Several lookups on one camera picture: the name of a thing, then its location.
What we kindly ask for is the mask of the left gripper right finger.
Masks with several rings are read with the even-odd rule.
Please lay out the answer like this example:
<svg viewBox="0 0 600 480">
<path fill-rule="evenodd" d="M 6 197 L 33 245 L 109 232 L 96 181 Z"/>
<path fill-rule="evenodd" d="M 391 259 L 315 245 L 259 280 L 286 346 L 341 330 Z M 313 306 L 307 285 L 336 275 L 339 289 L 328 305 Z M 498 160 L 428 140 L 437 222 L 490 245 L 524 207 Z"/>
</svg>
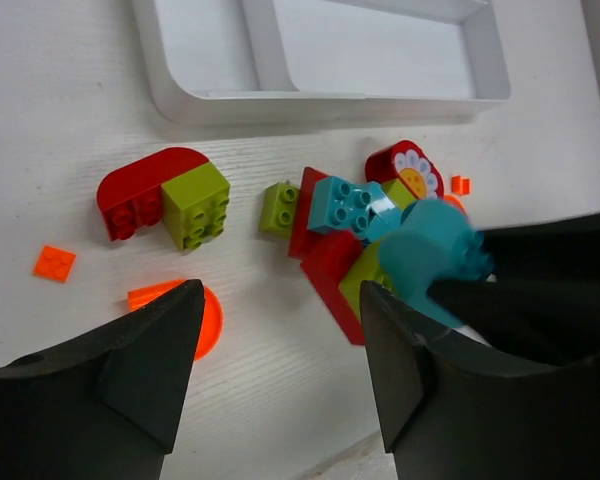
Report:
<svg viewBox="0 0 600 480">
<path fill-rule="evenodd" d="M 361 287 L 385 450 L 401 479 L 600 479 L 600 353 L 566 366 L 485 346 Z"/>
</svg>

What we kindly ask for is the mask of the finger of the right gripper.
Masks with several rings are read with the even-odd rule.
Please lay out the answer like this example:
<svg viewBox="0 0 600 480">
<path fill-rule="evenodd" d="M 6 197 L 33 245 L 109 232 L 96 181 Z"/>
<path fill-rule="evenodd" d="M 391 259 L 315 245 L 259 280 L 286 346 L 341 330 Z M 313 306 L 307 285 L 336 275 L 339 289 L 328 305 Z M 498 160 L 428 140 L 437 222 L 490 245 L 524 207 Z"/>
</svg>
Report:
<svg viewBox="0 0 600 480">
<path fill-rule="evenodd" d="M 600 353 L 599 284 L 438 280 L 428 294 L 505 353 L 555 366 Z"/>
<path fill-rule="evenodd" d="M 600 212 L 483 235 L 498 278 L 600 284 Z"/>
</svg>

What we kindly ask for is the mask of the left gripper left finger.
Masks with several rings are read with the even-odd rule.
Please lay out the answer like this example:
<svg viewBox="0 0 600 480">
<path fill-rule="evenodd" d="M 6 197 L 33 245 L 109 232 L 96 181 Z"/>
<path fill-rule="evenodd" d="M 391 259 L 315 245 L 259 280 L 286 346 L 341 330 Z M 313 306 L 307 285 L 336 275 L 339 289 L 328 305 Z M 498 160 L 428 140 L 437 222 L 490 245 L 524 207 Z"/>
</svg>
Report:
<svg viewBox="0 0 600 480">
<path fill-rule="evenodd" d="M 0 479 L 157 479 L 178 432 L 205 306 L 186 280 L 0 367 Z"/>
</svg>

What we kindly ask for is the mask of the teal rounded lego brick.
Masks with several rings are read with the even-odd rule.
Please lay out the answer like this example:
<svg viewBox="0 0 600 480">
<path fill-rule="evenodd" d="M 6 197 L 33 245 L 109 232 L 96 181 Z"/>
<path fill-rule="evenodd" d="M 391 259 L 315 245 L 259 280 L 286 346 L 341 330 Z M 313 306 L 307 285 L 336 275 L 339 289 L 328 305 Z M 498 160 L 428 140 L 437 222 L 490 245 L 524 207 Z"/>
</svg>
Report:
<svg viewBox="0 0 600 480">
<path fill-rule="evenodd" d="M 396 297 L 440 324 L 467 330 L 465 323 L 432 300 L 427 290 L 439 279 L 481 281 L 494 270 L 484 236 L 455 206 L 419 200 L 402 214 L 401 225 L 379 241 L 378 261 Z"/>
</svg>

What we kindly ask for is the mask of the red slope lego brick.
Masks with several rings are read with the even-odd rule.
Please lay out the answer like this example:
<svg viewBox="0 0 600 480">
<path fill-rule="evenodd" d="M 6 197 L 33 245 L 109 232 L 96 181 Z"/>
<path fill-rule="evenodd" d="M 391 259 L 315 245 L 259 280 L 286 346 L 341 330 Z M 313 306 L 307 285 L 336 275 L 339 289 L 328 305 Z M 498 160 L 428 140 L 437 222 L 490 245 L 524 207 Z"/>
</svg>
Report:
<svg viewBox="0 0 600 480">
<path fill-rule="evenodd" d="M 361 323 L 339 289 L 340 282 L 362 253 L 362 244 L 348 231 L 319 234 L 308 229 L 314 187 L 325 177 L 326 174 L 312 167 L 304 168 L 288 255 L 301 261 L 305 276 L 348 341 L 363 346 Z"/>
</svg>

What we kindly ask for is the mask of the red arch lego brick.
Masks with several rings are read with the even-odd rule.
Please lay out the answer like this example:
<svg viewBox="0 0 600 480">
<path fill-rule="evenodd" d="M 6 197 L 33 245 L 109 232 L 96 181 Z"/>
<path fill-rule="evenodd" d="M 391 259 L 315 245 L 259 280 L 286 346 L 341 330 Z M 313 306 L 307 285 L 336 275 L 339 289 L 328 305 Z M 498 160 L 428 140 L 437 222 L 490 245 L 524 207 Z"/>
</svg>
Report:
<svg viewBox="0 0 600 480">
<path fill-rule="evenodd" d="M 99 184 L 96 203 L 110 241 L 127 240 L 163 216 L 161 186 L 209 159 L 185 147 L 169 147 L 110 172 Z"/>
</svg>

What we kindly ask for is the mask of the green square lego brick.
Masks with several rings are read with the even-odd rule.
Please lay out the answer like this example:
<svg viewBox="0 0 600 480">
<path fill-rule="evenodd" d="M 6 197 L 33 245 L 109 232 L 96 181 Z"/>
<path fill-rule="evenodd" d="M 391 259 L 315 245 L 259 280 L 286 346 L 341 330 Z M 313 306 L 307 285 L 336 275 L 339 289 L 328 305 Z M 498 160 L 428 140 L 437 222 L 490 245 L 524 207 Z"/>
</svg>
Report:
<svg viewBox="0 0 600 480">
<path fill-rule="evenodd" d="M 195 250 L 224 232 L 229 192 L 229 182 L 211 162 L 161 185 L 162 221 L 178 250 Z"/>
</svg>

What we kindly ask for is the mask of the teal square lego brick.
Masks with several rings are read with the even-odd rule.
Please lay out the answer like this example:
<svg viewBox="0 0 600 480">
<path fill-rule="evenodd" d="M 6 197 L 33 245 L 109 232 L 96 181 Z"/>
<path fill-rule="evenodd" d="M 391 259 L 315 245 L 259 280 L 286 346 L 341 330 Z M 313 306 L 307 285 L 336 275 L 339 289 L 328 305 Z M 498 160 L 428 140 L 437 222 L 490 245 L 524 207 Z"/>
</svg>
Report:
<svg viewBox="0 0 600 480">
<path fill-rule="evenodd" d="M 400 227 L 402 212 L 377 182 L 358 185 L 329 176 L 315 184 L 307 228 L 319 234 L 350 231 L 371 244 Z"/>
</svg>

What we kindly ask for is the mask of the small green lego brick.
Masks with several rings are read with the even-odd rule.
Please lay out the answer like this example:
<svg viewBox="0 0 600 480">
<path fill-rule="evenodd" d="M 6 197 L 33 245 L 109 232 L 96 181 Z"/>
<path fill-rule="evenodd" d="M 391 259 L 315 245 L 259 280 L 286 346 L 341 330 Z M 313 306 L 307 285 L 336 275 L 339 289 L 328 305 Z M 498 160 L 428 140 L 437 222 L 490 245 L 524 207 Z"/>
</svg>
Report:
<svg viewBox="0 0 600 480">
<path fill-rule="evenodd" d="M 289 181 L 278 182 L 264 191 L 258 230 L 284 240 L 292 236 L 299 189 Z"/>
</svg>

